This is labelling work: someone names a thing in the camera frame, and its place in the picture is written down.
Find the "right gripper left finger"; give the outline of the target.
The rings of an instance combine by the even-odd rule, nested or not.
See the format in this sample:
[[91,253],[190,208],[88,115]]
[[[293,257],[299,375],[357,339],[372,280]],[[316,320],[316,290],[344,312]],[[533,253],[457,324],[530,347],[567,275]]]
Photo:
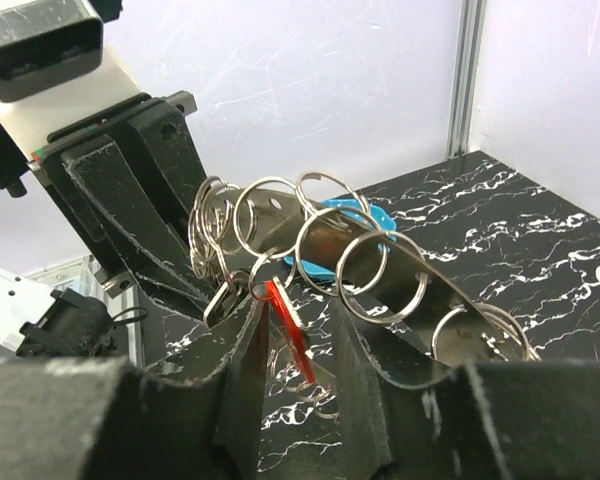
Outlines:
[[253,479],[268,316],[244,300],[188,349],[0,359],[0,479]]

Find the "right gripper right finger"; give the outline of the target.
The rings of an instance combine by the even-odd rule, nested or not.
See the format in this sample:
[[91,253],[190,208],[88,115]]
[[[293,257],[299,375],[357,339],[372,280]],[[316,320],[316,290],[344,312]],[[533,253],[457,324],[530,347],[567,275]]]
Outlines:
[[445,368],[331,303],[350,479],[600,479],[600,362]]

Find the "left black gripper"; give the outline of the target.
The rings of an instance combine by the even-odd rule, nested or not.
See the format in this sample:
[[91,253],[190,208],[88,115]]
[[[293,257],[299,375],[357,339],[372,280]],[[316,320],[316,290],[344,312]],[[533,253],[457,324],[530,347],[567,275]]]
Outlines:
[[137,94],[47,137],[36,177],[100,263],[158,305],[200,318],[213,293],[194,274],[187,222],[207,174],[185,119],[192,97]]

